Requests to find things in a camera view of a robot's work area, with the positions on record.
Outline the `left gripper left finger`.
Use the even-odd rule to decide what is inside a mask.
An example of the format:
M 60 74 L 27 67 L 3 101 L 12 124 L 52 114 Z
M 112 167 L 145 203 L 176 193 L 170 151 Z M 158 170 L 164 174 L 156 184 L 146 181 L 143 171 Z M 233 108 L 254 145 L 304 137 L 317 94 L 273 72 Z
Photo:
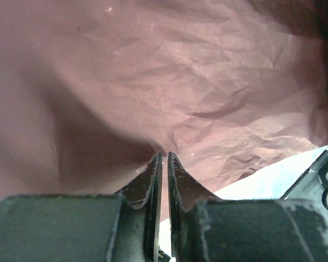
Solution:
M 157 261 L 162 157 L 111 195 L 0 201 L 0 261 Z

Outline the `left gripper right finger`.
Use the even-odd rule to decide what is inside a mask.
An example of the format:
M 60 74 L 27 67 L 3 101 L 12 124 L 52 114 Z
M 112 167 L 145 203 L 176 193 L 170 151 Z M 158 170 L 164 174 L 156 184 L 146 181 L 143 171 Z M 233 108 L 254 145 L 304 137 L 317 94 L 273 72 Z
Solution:
M 305 199 L 222 200 L 168 155 L 176 261 L 328 261 L 328 217 Z

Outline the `red wrapping paper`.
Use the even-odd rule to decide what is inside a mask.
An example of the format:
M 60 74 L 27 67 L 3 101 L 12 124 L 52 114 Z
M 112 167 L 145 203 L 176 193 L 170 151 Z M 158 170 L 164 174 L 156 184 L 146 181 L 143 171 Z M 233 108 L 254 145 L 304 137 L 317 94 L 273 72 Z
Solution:
M 217 190 L 328 144 L 328 1 L 0 1 L 0 199 Z

